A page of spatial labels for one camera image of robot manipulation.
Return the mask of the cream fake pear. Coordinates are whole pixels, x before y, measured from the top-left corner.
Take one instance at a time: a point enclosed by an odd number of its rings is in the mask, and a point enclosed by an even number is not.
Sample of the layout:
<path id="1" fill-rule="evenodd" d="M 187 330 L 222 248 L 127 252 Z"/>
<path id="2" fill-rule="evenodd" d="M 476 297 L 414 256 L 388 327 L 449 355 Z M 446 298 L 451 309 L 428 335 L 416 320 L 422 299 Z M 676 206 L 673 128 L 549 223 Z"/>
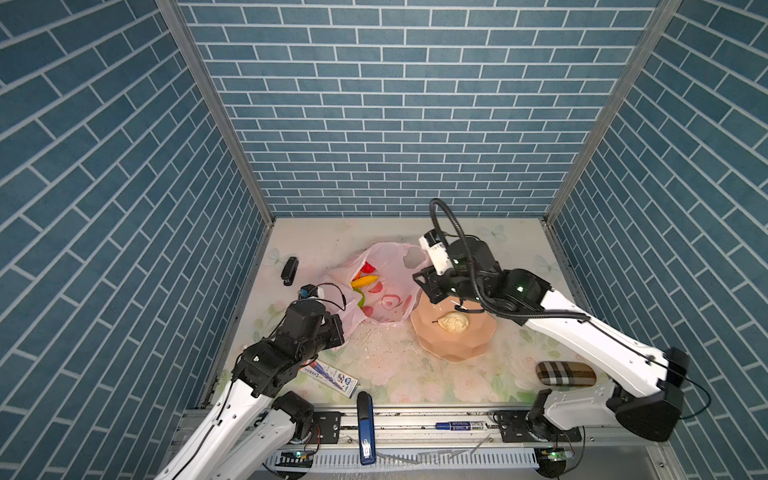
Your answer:
<path id="1" fill-rule="evenodd" d="M 454 311 L 439 317 L 434 323 L 448 333 L 459 335 L 469 328 L 470 319 L 465 313 Z"/>

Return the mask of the peach scalloped bowl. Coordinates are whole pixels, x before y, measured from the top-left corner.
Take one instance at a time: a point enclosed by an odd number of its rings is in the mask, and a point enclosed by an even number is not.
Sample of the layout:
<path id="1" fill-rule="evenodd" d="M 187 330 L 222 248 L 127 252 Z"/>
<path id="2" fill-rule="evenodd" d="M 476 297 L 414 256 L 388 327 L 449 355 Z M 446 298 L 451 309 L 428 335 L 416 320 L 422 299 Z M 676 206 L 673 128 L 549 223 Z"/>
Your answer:
<path id="1" fill-rule="evenodd" d="M 410 316 L 418 343 L 452 363 L 486 354 L 497 328 L 490 314 L 466 313 L 456 310 L 457 306 L 455 299 L 433 304 L 422 293 Z"/>

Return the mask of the pink plastic bag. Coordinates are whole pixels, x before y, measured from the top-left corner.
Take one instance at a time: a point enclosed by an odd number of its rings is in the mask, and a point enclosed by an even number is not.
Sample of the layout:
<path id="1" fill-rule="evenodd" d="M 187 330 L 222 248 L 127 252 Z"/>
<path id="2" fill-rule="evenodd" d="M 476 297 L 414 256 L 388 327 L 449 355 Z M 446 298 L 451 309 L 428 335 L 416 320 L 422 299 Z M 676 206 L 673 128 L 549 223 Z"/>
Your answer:
<path id="1" fill-rule="evenodd" d="M 376 268 L 374 284 L 353 289 L 365 262 Z M 382 242 L 328 270 L 318 282 L 326 298 L 336 304 L 329 310 L 341 319 L 345 338 L 364 322 L 399 323 L 410 317 L 421 296 L 412 275 L 429 265 L 423 249 L 406 243 Z"/>

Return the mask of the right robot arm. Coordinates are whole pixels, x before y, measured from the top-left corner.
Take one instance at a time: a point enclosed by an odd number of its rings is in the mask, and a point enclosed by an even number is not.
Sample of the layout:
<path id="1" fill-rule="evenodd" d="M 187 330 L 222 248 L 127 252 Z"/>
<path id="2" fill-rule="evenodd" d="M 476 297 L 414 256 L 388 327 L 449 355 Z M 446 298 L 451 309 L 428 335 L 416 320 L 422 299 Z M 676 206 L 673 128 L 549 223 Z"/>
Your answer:
<path id="1" fill-rule="evenodd" d="M 526 416 L 533 437 L 553 441 L 580 427 L 621 426 L 649 441 L 670 438 L 684 406 L 690 363 L 685 352 L 636 341 L 538 275 L 502 269 L 475 236 L 446 243 L 431 230 L 419 243 L 430 264 L 413 279 L 431 303 L 475 302 L 484 312 L 558 341 L 608 376 L 608 382 L 588 388 L 541 390 Z"/>

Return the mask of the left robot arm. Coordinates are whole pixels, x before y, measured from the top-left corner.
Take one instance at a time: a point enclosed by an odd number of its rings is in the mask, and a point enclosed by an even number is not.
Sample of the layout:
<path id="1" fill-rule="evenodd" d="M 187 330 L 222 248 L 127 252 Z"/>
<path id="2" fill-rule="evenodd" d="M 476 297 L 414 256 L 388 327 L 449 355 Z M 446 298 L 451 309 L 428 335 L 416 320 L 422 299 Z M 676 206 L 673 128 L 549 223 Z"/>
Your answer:
<path id="1" fill-rule="evenodd" d="M 280 391 L 320 352 L 344 343 L 329 304 L 292 302 L 274 332 L 241 353 L 228 386 L 159 479 L 247 479 L 292 440 L 305 441 L 314 407 Z"/>

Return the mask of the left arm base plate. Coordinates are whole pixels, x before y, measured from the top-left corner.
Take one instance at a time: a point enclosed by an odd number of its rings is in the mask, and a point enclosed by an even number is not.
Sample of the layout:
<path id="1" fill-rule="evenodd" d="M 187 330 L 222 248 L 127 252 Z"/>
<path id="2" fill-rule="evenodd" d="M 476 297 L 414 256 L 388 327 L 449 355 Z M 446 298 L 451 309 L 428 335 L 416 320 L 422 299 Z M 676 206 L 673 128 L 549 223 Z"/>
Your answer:
<path id="1" fill-rule="evenodd" d="M 300 442 L 304 445 L 337 444 L 341 431 L 340 411 L 320 411 L 313 414 Z"/>

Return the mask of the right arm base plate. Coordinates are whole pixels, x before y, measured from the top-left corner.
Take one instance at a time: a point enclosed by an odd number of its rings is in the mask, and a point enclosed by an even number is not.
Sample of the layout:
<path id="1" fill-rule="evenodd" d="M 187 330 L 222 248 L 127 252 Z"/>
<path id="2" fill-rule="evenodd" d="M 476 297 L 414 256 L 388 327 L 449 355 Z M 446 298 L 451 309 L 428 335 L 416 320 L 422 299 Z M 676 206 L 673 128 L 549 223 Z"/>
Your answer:
<path id="1" fill-rule="evenodd" d="M 583 439 L 579 428 L 561 430 L 543 417 L 529 419 L 529 411 L 504 409 L 491 412 L 491 420 L 498 426 L 504 443 L 560 442 L 576 443 Z"/>

